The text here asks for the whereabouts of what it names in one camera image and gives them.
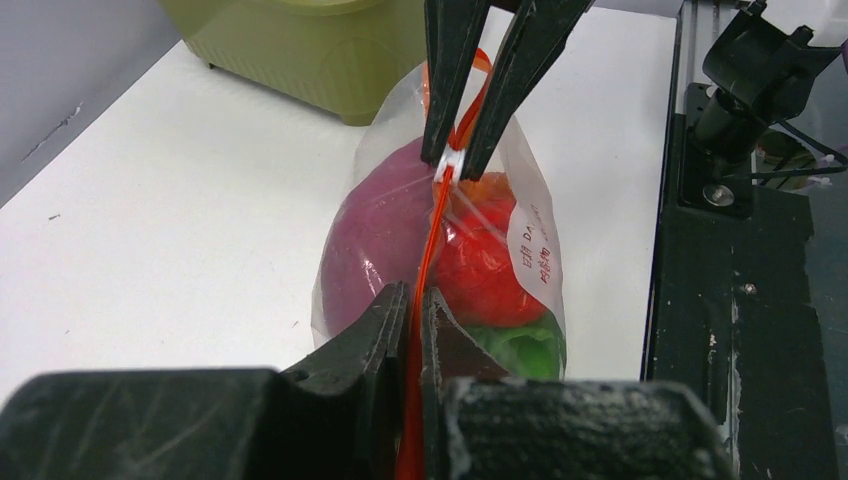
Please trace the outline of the green white lettuce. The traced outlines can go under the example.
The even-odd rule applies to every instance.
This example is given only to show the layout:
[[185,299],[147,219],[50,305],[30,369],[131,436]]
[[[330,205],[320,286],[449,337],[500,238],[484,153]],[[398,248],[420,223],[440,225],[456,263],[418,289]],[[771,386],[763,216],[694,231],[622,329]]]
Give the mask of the green white lettuce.
[[551,313],[519,327],[469,326],[465,331],[513,375],[559,380],[564,374],[566,341]]

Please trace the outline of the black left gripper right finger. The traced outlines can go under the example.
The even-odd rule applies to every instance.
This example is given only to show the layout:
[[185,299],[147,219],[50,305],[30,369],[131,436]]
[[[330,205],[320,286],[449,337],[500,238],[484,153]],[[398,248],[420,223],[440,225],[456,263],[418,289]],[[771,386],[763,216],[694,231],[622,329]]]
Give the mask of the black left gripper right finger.
[[510,375],[423,297],[423,472],[428,479],[728,479],[707,407],[669,382]]

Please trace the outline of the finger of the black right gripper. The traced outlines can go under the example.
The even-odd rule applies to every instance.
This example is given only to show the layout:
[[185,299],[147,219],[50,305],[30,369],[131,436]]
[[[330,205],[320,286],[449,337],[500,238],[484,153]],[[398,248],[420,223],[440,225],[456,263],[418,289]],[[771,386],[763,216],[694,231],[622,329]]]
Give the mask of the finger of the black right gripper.
[[488,1],[513,14],[465,149],[463,180],[486,170],[510,119],[563,53],[592,0]]
[[448,146],[488,9],[484,0],[424,2],[429,106],[421,160],[433,167]]

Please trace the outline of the orange tangerine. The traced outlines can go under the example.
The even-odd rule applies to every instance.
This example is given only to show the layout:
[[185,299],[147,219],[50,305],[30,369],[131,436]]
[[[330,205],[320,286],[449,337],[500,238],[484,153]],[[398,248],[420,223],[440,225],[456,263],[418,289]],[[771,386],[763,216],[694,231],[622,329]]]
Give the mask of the orange tangerine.
[[446,211],[459,215],[472,206],[496,200],[515,203],[515,195],[504,172],[486,172],[477,181],[462,180],[452,186],[446,202]]

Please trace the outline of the clear orange zip top bag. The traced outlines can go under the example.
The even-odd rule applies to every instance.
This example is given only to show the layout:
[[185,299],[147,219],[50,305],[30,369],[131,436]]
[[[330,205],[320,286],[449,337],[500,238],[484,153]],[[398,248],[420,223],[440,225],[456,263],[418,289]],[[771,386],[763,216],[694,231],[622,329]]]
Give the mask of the clear orange zip top bag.
[[317,349],[304,381],[330,418],[351,424],[351,477],[563,471],[550,393],[566,340],[549,189],[516,121],[479,179],[447,172],[468,143],[490,70],[477,52],[444,160],[418,157],[426,65],[393,87],[355,152],[313,290]]

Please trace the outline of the red orange tomato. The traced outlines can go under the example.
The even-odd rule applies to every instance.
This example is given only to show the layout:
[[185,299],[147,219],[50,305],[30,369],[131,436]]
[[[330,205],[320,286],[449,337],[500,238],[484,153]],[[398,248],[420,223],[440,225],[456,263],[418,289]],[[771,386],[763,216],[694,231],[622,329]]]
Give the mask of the red orange tomato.
[[463,326],[519,327],[547,312],[514,272],[506,233],[515,205],[496,200],[449,216],[432,280]]

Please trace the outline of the purple sweet potato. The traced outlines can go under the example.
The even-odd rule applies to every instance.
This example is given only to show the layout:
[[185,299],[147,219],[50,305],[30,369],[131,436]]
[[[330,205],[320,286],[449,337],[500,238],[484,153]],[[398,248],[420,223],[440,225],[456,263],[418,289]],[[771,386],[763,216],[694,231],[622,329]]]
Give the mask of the purple sweet potato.
[[434,170],[416,138],[395,150],[344,198],[330,228],[314,289],[311,326],[332,338],[384,286],[414,284],[434,206]]

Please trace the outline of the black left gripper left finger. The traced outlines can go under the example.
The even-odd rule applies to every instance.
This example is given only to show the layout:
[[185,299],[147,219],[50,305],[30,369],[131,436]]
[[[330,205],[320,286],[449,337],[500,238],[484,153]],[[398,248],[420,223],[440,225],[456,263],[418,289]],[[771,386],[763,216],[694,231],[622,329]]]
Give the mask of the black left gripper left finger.
[[390,479],[408,287],[286,370],[56,372],[1,412],[5,479]]

